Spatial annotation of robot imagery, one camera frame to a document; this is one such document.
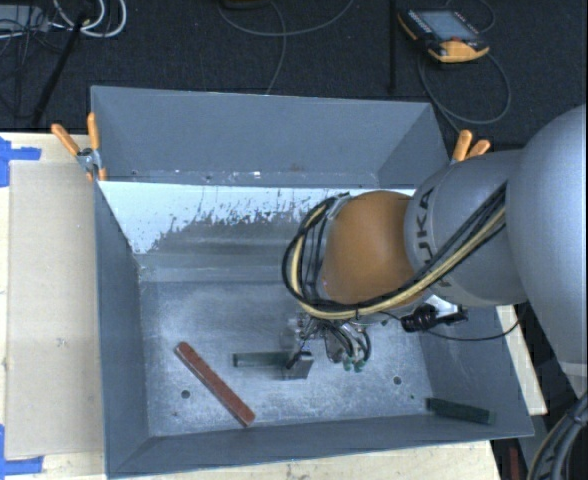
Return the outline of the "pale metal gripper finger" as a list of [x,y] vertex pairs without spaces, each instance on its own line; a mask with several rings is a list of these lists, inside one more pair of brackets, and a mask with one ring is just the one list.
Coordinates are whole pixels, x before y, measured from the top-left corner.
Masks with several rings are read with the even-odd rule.
[[309,350],[299,350],[295,352],[285,363],[286,372],[303,372],[308,371],[313,364],[313,354]]
[[289,318],[279,334],[279,345],[283,351],[298,352],[304,346],[305,321],[302,317]]

